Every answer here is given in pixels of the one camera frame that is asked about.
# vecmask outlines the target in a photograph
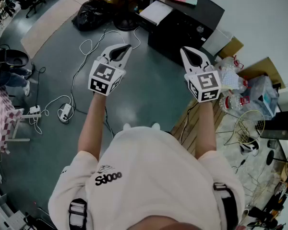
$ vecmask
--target water bottle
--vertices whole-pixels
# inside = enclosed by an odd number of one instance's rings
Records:
[[[247,103],[250,103],[249,96],[242,97],[240,94],[233,94],[222,97],[219,101],[219,106],[224,112],[230,110],[239,111]]]
[[[244,91],[246,91],[247,88],[248,88],[248,82],[245,79],[239,77],[238,78],[238,89],[231,90],[230,92],[232,92],[234,94],[241,94]]]
[[[229,56],[224,58],[222,61],[216,64],[216,69],[221,70],[222,68],[230,68],[235,72],[242,70],[244,67],[243,64],[237,59],[237,56]]]

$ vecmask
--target black strap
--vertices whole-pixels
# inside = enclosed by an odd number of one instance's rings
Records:
[[[222,202],[224,205],[224,211],[227,222],[227,230],[234,230],[238,225],[238,210],[235,196],[232,191],[223,183],[214,183],[213,189],[215,191],[226,191],[229,193],[230,197],[222,197]]]
[[[82,212],[72,210],[72,207],[74,206],[73,203],[80,204],[81,207],[83,207]],[[71,230],[86,230],[86,217],[87,217],[87,211],[86,210],[87,210],[87,203],[83,199],[77,198],[71,202],[71,204],[69,205],[69,210],[68,210],[68,212],[69,212],[69,227]],[[72,225],[71,215],[83,216],[82,226]]]

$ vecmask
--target office chair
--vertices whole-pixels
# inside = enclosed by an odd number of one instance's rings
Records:
[[[15,0],[20,4],[20,7],[22,10],[26,10],[30,8],[29,12],[26,14],[26,18],[29,18],[28,14],[34,10],[34,13],[36,13],[36,6],[40,3],[46,3],[45,0]]]

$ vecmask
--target extension cord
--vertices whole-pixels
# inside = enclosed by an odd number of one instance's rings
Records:
[[[63,121],[66,121],[68,116],[69,116],[69,112],[71,111],[71,109],[72,109],[72,106],[66,103],[64,106],[64,109],[62,110],[60,119]]]

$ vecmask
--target black trash bag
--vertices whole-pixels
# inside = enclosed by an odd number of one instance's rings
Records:
[[[82,4],[72,23],[79,31],[96,29],[114,14],[111,4],[101,0],[89,0]]]

